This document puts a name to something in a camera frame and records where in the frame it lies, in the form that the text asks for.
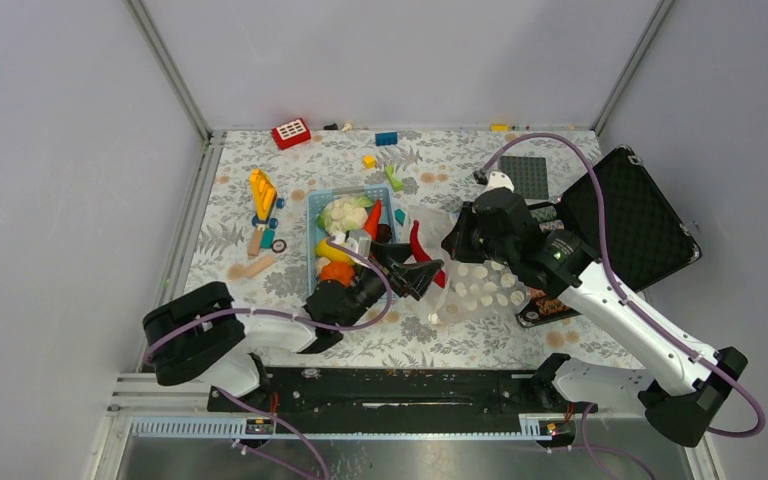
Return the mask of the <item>red toy chili pepper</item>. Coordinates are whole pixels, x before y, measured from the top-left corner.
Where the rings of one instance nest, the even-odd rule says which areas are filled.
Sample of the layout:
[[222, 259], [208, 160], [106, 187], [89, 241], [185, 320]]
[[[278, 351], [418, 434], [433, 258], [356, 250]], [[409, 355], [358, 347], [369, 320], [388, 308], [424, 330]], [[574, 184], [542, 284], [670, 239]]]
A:
[[[426, 250], [423, 248], [419, 240], [419, 229], [420, 229], [420, 223], [417, 220], [414, 220], [412, 222], [410, 237], [409, 237], [409, 244], [410, 244], [412, 255], [417, 262], [431, 261], [432, 260], [431, 256], [426, 252]], [[446, 287], [446, 275], [443, 270], [439, 270], [435, 274], [434, 283], [442, 289]]]

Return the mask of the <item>dark red toy fig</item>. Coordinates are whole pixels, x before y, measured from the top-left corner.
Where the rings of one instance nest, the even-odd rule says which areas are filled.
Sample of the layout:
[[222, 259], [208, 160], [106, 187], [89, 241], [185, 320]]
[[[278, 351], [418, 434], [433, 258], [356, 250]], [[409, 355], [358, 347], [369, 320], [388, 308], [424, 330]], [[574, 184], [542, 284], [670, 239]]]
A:
[[388, 224], [378, 224], [376, 229], [375, 241], [379, 243], [389, 243], [393, 237], [392, 228]]

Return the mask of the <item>clear polka dot zip bag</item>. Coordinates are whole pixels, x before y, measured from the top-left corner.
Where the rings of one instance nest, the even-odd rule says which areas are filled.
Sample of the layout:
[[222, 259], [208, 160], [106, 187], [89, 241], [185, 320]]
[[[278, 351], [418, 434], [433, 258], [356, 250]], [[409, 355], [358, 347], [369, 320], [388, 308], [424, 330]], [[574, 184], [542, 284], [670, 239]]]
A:
[[417, 244], [431, 259], [442, 260], [442, 284], [433, 282], [422, 299], [409, 297], [406, 308], [421, 322], [454, 325], [490, 317], [514, 317], [531, 303], [531, 292], [508, 267], [487, 260], [481, 264], [451, 259], [441, 242], [454, 227], [456, 216], [440, 210], [413, 207], [405, 214], [401, 240]]

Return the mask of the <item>orange toy carrot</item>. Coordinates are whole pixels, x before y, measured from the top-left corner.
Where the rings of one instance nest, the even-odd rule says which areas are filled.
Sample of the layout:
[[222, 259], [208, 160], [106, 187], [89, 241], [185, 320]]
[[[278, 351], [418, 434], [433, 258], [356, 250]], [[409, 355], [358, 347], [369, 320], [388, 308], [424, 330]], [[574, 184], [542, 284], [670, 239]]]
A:
[[382, 202], [377, 200], [371, 207], [363, 229], [370, 235], [373, 241], [376, 240], [378, 225], [382, 214]]

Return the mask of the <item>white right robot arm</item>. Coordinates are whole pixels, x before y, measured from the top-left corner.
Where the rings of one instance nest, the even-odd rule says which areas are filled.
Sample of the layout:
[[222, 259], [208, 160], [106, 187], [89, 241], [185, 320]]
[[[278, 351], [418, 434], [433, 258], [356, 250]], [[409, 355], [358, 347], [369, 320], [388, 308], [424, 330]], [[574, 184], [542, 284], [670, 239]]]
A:
[[463, 204], [441, 243], [451, 259], [507, 267], [524, 285], [590, 319], [641, 364], [595, 365], [553, 354], [532, 377], [535, 402], [557, 412], [594, 403], [644, 417], [668, 440], [697, 446], [748, 364], [734, 347], [714, 349], [683, 332], [606, 271], [606, 261], [568, 230], [542, 231], [508, 188]]

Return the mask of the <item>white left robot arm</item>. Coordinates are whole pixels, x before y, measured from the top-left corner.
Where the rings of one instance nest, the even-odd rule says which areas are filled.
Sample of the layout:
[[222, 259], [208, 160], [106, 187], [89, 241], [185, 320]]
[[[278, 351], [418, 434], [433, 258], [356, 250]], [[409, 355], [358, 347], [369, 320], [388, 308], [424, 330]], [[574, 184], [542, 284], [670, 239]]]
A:
[[322, 353], [345, 333], [382, 319], [364, 317], [379, 300], [419, 300], [442, 271], [441, 260], [411, 262], [410, 245], [379, 243], [367, 255], [351, 252], [358, 274], [348, 284], [323, 280], [294, 311], [235, 304], [225, 283], [214, 281], [155, 308], [142, 320], [145, 364], [161, 386], [200, 380], [230, 394], [248, 411], [269, 401], [270, 385], [259, 348]]

